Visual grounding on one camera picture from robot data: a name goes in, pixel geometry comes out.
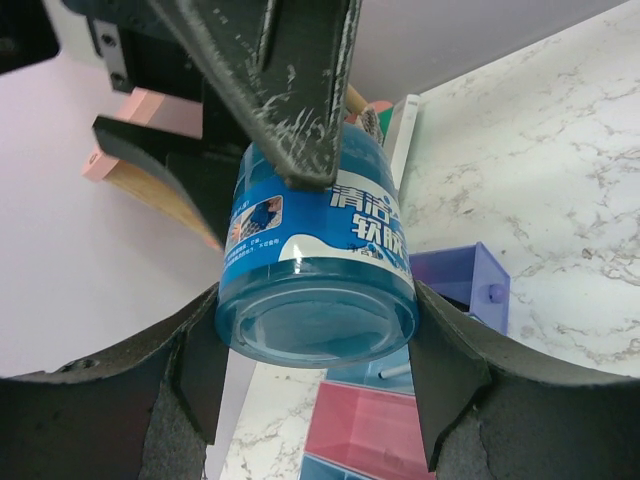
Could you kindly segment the black pen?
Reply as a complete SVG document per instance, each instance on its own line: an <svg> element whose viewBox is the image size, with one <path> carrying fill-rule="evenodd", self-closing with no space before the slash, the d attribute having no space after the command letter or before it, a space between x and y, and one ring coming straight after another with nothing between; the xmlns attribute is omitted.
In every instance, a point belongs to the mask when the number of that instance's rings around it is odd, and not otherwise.
<svg viewBox="0 0 640 480"><path fill-rule="evenodd" d="M386 368L378 372L378 377L382 380L387 380L402 376L411 372L411 366L409 363L405 363L399 366Z"/></svg>

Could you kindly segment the blue drawer bin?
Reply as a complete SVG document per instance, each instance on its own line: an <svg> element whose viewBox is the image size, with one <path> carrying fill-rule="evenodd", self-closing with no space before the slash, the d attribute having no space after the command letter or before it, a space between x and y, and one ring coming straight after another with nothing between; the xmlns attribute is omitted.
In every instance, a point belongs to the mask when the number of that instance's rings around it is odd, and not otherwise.
<svg viewBox="0 0 640 480"><path fill-rule="evenodd" d="M409 363L408 350L403 348L390 356L368 364L332 368L327 371L326 379L323 382L407 394L415 398L411 372L387 380L382 380L378 377L379 371L405 363ZM299 477L301 479L372 479L314 457L305 451Z"/></svg>

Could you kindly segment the blue round tape dispenser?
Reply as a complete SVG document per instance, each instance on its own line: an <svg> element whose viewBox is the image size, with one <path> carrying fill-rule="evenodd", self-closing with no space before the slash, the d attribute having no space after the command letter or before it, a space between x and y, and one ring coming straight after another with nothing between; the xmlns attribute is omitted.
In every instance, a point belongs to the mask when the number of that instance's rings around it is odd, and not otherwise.
<svg viewBox="0 0 640 480"><path fill-rule="evenodd" d="M291 368L364 363L419 324L398 193L380 145L346 125L334 185L287 186L256 146L241 161L215 327L233 350Z"/></svg>

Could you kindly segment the pink drawer bin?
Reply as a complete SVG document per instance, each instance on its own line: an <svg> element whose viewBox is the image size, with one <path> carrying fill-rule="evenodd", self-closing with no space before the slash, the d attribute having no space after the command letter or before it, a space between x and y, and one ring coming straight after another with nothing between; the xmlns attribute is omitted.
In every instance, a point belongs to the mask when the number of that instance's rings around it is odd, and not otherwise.
<svg viewBox="0 0 640 480"><path fill-rule="evenodd" d="M413 396L323 382L304 451L372 479L433 479Z"/></svg>

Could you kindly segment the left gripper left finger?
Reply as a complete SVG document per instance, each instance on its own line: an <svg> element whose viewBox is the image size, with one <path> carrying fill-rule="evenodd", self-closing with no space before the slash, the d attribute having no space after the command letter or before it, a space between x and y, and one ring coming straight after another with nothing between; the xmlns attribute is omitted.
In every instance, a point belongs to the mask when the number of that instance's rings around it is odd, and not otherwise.
<svg viewBox="0 0 640 480"><path fill-rule="evenodd" d="M228 348L218 288L59 370L1 381L4 479L198 479L214 444Z"/></svg>

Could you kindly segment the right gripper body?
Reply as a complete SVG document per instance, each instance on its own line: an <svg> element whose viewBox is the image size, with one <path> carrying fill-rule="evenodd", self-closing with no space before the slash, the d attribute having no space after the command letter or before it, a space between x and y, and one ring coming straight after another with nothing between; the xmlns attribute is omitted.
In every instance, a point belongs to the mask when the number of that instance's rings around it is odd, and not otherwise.
<svg viewBox="0 0 640 480"><path fill-rule="evenodd" d="M148 2L66 1L64 6L85 19L114 90L202 98L202 74Z"/></svg>

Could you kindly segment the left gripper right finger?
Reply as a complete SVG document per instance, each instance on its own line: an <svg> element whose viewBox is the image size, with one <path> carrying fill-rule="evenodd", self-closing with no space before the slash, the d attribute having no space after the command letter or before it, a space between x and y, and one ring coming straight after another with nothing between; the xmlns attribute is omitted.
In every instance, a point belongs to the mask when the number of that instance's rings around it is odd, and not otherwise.
<svg viewBox="0 0 640 480"><path fill-rule="evenodd" d="M529 348L417 283L409 357L439 479L636 479L639 381Z"/></svg>

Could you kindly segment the purple drawer bin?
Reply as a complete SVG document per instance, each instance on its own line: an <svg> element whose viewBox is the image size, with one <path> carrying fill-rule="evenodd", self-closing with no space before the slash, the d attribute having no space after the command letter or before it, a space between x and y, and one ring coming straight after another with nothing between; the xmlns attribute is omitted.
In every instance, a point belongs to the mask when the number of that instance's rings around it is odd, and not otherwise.
<svg viewBox="0 0 640 480"><path fill-rule="evenodd" d="M482 243L410 255L414 277L463 313L506 335L511 277Z"/></svg>

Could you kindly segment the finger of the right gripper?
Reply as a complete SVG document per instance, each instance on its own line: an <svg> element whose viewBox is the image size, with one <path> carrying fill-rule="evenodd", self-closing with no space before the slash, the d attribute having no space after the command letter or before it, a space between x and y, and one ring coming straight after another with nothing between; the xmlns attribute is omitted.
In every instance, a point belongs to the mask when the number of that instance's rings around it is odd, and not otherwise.
<svg viewBox="0 0 640 480"><path fill-rule="evenodd" d="M150 6L290 187L335 183L360 2Z"/></svg>
<svg viewBox="0 0 640 480"><path fill-rule="evenodd" d="M223 249L249 138L235 121L205 120L202 136L99 116L97 144L117 160L104 179Z"/></svg>

